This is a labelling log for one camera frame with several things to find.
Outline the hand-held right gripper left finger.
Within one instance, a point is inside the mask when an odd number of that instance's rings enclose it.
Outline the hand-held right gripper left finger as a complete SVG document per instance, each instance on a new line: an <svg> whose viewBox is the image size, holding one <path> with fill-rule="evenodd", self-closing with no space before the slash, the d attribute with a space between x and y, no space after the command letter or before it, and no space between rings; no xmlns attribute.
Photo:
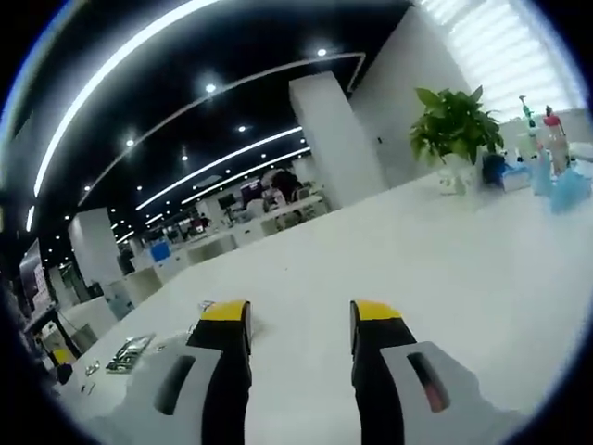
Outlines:
<svg viewBox="0 0 593 445"><path fill-rule="evenodd" d="M185 341L144 360L112 414L115 444L242 444L251 305L215 302Z"/></svg>

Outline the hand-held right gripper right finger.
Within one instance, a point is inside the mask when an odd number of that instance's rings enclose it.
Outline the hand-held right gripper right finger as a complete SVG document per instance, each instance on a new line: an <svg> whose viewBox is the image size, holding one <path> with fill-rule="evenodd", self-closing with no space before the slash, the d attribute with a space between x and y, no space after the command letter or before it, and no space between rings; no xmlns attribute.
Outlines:
<svg viewBox="0 0 593 445"><path fill-rule="evenodd" d="M351 382L364 444L501 444L505 414L476 376L436 344L419 342L399 311L350 303Z"/></svg>

